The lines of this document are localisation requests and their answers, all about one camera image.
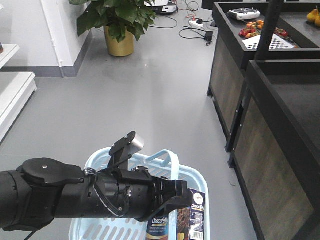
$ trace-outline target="yellow pear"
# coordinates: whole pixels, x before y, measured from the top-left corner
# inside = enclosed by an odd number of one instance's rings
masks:
[[[315,20],[314,20],[314,24],[320,28],[320,15],[318,15]]]
[[[309,23],[314,23],[316,21],[317,16],[319,16],[319,10],[316,8],[310,12],[306,18]]]

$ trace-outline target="white device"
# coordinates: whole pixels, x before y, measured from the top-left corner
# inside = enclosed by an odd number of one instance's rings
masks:
[[[155,0],[151,5],[148,3],[145,5],[151,7],[156,14],[172,14],[178,10],[175,2],[175,0]]]
[[[260,12],[253,8],[244,7],[228,11],[227,16],[236,20],[256,19],[260,17]]]

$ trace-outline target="wooden panel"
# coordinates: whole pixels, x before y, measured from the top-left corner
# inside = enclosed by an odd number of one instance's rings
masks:
[[[213,92],[214,101],[219,105],[222,118],[229,133],[231,130],[234,115],[244,77],[229,52],[224,40],[218,37],[215,49],[213,69],[210,79],[210,88]]]
[[[234,154],[265,239],[292,239],[314,209],[253,99]]]

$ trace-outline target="potted plant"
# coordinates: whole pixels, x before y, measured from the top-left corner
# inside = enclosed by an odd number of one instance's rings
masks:
[[[134,51],[134,38],[138,41],[156,14],[147,7],[154,0],[69,0],[72,5],[90,2],[76,21],[77,34],[92,28],[104,27],[108,52],[114,56],[127,56]]]

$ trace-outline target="light blue plastic basket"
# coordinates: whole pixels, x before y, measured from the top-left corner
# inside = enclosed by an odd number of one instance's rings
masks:
[[[102,170],[108,166],[110,147],[96,151],[85,167]],[[152,156],[139,153],[128,162],[128,169],[144,166],[151,175],[166,177],[170,180],[185,180],[188,188],[196,189],[205,195],[204,240],[210,240],[209,192],[204,177],[195,169],[179,165],[179,158],[168,150],[162,150]],[[169,215],[168,240],[176,240],[177,211]],[[145,240],[147,222],[138,222],[133,218],[73,218],[69,231],[69,240]]]

